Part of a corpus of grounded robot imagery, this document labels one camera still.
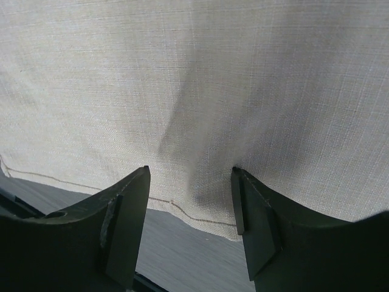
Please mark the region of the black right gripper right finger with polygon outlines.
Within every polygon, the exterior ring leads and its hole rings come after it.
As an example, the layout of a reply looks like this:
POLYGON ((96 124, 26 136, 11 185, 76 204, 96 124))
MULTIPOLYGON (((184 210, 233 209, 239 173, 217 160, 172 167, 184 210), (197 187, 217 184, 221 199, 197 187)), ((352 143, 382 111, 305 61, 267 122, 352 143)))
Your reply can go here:
POLYGON ((333 218, 231 172, 238 234, 257 291, 387 291, 388 212, 333 218))

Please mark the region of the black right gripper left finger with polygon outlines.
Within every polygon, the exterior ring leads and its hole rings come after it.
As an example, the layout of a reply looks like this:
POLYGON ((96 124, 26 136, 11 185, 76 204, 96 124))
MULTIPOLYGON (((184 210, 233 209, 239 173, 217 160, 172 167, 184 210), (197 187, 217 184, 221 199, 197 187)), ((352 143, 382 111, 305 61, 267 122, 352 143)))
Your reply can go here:
POLYGON ((147 166, 44 214, 1 196, 2 291, 131 289, 150 192, 147 166))

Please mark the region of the beige cloth napkin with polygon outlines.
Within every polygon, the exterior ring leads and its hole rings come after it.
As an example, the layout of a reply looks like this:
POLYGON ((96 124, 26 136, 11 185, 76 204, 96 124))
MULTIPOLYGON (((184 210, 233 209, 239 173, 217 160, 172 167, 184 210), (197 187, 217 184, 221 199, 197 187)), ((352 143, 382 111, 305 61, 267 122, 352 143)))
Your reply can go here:
POLYGON ((1 170, 237 240, 234 166, 311 209, 388 209, 387 1, 2 1, 1 170))

